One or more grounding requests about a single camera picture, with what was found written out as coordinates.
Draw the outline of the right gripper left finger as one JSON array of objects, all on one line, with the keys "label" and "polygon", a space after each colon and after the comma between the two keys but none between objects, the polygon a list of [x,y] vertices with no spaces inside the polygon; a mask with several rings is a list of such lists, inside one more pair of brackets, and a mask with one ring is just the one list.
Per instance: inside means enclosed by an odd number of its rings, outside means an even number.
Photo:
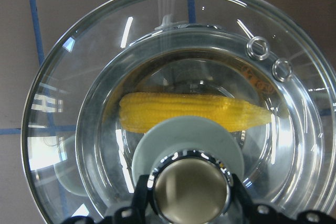
[{"label": "right gripper left finger", "polygon": [[145,211],[149,203],[148,179],[149,175],[139,177],[131,205],[119,208],[112,216],[106,216],[98,223],[146,223]]}]

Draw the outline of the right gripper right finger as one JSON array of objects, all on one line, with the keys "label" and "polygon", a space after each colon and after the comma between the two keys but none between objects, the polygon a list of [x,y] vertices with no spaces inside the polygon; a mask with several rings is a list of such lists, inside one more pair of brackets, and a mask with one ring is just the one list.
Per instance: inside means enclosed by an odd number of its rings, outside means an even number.
[{"label": "right gripper right finger", "polygon": [[306,210],[296,219],[287,217],[267,204],[255,204],[236,174],[232,174],[234,196],[242,206],[248,223],[335,223],[335,219],[324,212]]}]

